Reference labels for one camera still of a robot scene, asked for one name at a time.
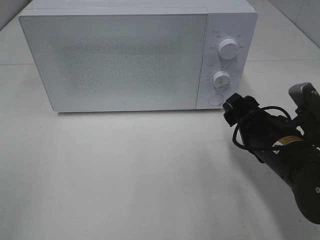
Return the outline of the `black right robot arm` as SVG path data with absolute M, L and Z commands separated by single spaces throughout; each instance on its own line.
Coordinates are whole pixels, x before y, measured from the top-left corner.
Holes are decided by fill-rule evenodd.
M 302 215 L 320 223 L 320 150 L 294 125 L 286 110 L 260 107 L 252 96 L 235 93 L 222 105 L 226 122 L 235 127 L 232 141 L 273 170 L 292 190 Z

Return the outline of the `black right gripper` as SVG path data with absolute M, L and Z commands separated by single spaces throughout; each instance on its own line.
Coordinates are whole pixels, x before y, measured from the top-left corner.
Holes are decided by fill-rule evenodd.
M 222 105 L 225 121 L 230 127 L 236 125 L 236 133 L 240 133 L 242 144 L 236 142 L 238 148 L 255 155 L 261 163 L 268 163 L 279 154 L 320 146 L 320 131 L 305 134 L 283 108 L 259 105 L 254 97 L 238 93 Z

